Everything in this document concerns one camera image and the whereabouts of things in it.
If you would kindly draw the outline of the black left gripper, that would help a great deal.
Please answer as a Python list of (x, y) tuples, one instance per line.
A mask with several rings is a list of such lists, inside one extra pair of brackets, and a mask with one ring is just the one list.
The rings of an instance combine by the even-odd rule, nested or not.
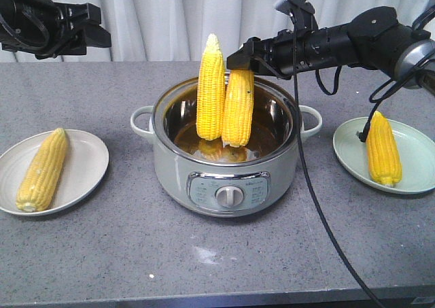
[(102, 26), (101, 9), (91, 3), (20, 0), (29, 27), (21, 28), (20, 50), (38, 59), (81, 56), (87, 48), (110, 48), (111, 35)]

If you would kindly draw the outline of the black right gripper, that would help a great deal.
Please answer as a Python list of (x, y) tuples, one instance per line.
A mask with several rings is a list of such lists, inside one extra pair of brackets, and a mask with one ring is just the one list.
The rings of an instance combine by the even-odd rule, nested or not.
[(294, 72), (314, 71), (343, 64), (343, 29), (322, 28), (293, 39), (282, 30), (268, 39), (253, 37), (226, 60), (229, 70), (251, 70), (255, 75), (289, 79)]

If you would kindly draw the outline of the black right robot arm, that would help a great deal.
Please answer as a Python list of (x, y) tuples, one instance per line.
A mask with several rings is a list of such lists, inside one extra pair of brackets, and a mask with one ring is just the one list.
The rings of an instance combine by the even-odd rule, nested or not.
[(296, 73), (332, 67), (379, 70), (405, 88), (434, 91), (434, 40), (400, 24), (392, 7), (369, 9), (347, 24), (317, 28), (313, 10), (289, 9), (293, 31), (248, 39), (227, 58), (230, 70), (288, 80)]

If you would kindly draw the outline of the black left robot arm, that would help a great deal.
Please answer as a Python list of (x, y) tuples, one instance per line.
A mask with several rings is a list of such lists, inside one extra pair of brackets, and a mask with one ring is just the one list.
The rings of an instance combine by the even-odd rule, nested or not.
[(111, 47), (101, 9), (91, 3), (1, 0), (1, 49), (36, 59), (83, 56), (87, 48)]

